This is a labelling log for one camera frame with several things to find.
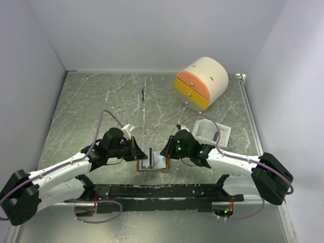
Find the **brown leather card holder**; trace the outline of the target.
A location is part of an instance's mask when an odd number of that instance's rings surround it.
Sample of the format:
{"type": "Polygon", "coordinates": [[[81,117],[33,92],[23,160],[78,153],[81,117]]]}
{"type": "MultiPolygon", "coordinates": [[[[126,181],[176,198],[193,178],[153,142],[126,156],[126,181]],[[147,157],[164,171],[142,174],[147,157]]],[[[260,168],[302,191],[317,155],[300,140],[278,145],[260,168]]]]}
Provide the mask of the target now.
{"type": "Polygon", "coordinates": [[[159,171],[159,170],[168,170],[170,168],[170,159],[165,158],[160,155],[160,151],[153,150],[153,169],[151,170],[140,170],[140,161],[137,161],[137,172],[146,172],[146,171],[159,171]]]}

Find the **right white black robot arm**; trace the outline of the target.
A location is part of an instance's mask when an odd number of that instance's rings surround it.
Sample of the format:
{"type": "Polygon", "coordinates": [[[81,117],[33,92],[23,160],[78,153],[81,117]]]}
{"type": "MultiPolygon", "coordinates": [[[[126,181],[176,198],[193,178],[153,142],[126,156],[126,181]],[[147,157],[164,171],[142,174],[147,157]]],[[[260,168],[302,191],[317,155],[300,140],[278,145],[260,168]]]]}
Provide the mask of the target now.
{"type": "Polygon", "coordinates": [[[219,149],[216,145],[200,143],[187,130],[171,135],[160,155],[170,159],[188,158],[198,167],[209,169],[225,166],[253,181],[253,192],[264,200],[281,205],[286,195],[294,192],[293,175],[271,153],[261,156],[242,155],[219,149]]]}

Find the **white plastic card tray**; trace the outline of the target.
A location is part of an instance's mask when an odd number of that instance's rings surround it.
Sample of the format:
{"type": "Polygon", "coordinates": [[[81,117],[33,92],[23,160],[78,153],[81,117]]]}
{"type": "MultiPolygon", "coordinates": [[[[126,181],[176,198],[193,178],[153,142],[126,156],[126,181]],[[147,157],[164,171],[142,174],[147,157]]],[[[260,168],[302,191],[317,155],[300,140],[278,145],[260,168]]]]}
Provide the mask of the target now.
{"type": "Polygon", "coordinates": [[[215,145],[220,138],[218,147],[227,148],[231,127],[216,123],[220,132],[218,133],[214,123],[208,119],[200,119],[195,122],[192,130],[192,135],[200,142],[200,144],[215,145]]]}

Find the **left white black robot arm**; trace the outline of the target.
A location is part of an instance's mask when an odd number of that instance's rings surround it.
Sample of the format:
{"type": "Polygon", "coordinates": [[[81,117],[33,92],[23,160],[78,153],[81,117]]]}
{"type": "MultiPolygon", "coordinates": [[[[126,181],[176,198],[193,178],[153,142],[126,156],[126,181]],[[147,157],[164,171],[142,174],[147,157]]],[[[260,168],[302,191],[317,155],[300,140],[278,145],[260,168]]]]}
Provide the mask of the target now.
{"type": "Polygon", "coordinates": [[[14,172],[1,191],[1,208],[13,226],[30,220],[38,211],[64,201],[95,199],[95,185],[88,173],[107,165],[110,158],[124,161],[147,159],[135,137],[119,128],[109,129],[101,139],[56,165],[14,172]]]}

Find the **white credit card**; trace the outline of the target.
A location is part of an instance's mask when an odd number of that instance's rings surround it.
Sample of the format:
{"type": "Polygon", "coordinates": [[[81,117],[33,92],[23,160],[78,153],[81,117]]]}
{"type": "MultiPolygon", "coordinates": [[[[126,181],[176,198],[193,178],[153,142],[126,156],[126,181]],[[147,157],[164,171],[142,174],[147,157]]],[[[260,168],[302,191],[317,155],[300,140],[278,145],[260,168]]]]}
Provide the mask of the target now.
{"type": "Polygon", "coordinates": [[[140,161],[140,170],[153,169],[153,150],[151,147],[144,147],[144,153],[147,155],[147,159],[140,161]]]}

